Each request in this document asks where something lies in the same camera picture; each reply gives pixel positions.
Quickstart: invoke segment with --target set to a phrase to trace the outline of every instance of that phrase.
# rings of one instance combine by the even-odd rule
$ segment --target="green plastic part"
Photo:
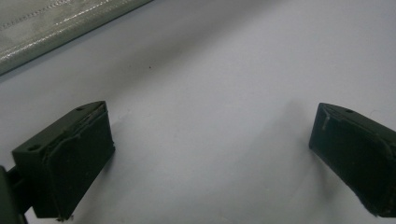
[[[396,217],[396,132],[350,109],[320,104],[309,146],[369,212]]]
[[[12,151],[37,217],[69,219],[114,153],[105,102],[81,106]]]

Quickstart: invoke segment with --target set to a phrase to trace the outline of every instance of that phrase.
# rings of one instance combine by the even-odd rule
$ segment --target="white surface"
[[[106,100],[117,152],[70,223],[394,223],[307,145],[319,102],[396,129],[395,24],[393,0],[155,1],[0,77],[0,163]]]

